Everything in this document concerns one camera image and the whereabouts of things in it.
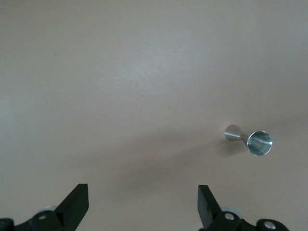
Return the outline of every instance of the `screw head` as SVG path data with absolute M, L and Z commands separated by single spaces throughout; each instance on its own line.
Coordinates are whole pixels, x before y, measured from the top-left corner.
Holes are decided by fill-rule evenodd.
M 270 221 L 265 221 L 264 222 L 264 226 L 266 228 L 270 229 L 270 230 L 275 230 L 276 229 L 276 226 L 272 222 L 270 222 Z
M 234 220 L 234 216 L 233 216 L 233 214 L 231 214 L 231 213 L 226 213 L 226 214 L 225 214 L 225 218 L 226 218 L 227 220 Z
M 46 215 L 42 215 L 42 216 L 39 216 L 39 220 L 44 220 L 47 216 Z

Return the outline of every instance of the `metal cup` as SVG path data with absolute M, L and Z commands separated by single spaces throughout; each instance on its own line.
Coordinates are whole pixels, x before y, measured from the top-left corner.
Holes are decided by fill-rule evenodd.
M 273 145 L 272 138 L 266 131 L 255 131 L 248 136 L 237 125 L 228 126 L 225 137 L 230 141 L 242 140 L 254 155 L 266 155 Z

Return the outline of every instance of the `black bracket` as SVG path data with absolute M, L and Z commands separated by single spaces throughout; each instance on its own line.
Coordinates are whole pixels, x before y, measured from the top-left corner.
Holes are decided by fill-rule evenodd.
M 223 212 L 207 185 L 199 185 L 198 212 L 204 227 L 199 231 L 289 231 L 275 220 L 261 219 L 253 226 L 232 212 Z
M 0 231 L 75 231 L 88 208 L 88 185 L 79 184 L 54 211 L 39 212 L 17 226 L 12 219 L 1 218 Z

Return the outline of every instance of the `metal screw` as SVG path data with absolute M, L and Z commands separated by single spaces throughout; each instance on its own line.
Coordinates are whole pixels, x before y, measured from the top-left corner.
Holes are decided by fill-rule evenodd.
M 233 216 L 231 213 L 226 213 L 226 214 L 225 214 L 225 218 L 226 218 L 227 220 L 234 220 L 234 216 Z
M 276 229 L 276 226 L 272 222 L 270 222 L 270 221 L 265 221 L 264 225 L 265 225 L 266 228 L 268 228 L 270 230 L 275 230 Z

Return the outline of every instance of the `beige surface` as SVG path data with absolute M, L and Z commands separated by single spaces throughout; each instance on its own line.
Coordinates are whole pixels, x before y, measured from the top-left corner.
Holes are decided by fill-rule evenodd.
M 0 0 L 0 217 L 81 182 L 78 230 L 196 231 L 197 185 L 308 227 L 306 0 Z M 231 123 L 267 130 L 255 157 Z

